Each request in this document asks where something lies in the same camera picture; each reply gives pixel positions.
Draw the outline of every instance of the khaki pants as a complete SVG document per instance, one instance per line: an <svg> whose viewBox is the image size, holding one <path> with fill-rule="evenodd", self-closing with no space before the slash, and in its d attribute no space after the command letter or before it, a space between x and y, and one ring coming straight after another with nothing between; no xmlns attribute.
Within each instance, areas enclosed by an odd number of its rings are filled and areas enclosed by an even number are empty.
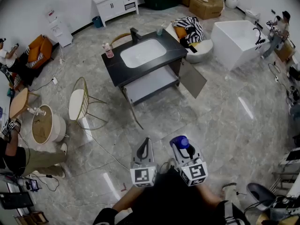
<svg viewBox="0 0 300 225"><path fill-rule="evenodd" d="M41 174L52 176L63 175L61 166L55 166L55 164L62 163L66 160L66 155L63 151L60 150L59 152L46 152L36 151L33 149L29 150L25 148L26 164L28 164L25 168L24 173L22 174L23 177L31 174L34 171L38 171Z"/></svg>

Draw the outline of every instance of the faucet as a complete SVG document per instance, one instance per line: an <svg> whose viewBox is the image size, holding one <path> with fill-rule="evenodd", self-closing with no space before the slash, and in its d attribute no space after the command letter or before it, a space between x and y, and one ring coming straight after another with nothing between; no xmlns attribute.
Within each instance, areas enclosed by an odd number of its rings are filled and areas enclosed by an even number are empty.
<svg viewBox="0 0 300 225"><path fill-rule="evenodd" d="M131 33L131 38L132 38L132 42L133 44L137 44L137 41L139 39L142 39L142 36L137 34L138 30L136 30L135 28L131 28L130 29L130 33Z"/></svg>
<svg viewBox="0 0 300 225"><path fill-rule="evenodd" d="M258 44L260 44L262 33L261 33L261 31L258 28L253 28L253 30L255 30L255 29L257 29L259 31L259 38L258 38L257 42L255 43L255 45L258 45Z"/></svg>

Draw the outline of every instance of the white shelf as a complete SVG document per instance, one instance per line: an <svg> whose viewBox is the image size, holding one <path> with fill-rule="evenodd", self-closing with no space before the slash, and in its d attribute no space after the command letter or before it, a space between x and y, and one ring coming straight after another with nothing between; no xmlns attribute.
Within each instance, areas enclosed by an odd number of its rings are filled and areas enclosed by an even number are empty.
<svg viewBox="0 0 300 225"><path fill-rule="evenodd" d="M173 70L166 65L124 86L128 99L135 103L147 95L177 81Z"/></svg>

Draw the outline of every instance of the bathroom vanity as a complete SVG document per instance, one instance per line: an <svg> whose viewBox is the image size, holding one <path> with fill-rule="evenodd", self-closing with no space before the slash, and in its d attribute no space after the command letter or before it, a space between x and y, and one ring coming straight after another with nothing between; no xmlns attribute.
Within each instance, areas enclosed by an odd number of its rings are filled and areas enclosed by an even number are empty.
<svg viewBox="0 0 300 225"><path fill-rule="evenodd" d="M137 0L93 0L97 6L103 26L105 22L117 16L136 11L139 14Z"/></svg>
<svg viewBox="0 0 300 225"><path fill-rule="evenodd" d="M196 98L206 83L206 79L182 59L187 50L166 30L161 36L152 32L112 51L114 57L109 59L104 53L102 59L113 84L130 103L138 124L134 105L170 86L179 86L179 83Z"/></svg>

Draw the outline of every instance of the soap bottle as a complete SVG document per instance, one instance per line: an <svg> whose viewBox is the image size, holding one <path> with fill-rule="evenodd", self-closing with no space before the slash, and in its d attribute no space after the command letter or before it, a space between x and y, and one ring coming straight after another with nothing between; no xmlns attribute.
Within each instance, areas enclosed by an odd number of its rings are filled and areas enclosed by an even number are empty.
<svg viewBox="0 0 300 225"><path fill-rule="evenodd" d="M112 58L114 56L113 51L112 51L112 49L111 49L111 47L109 46L108 43L103 43L102 47L104 48L105 53L106 53L108 58Z"/></svg>

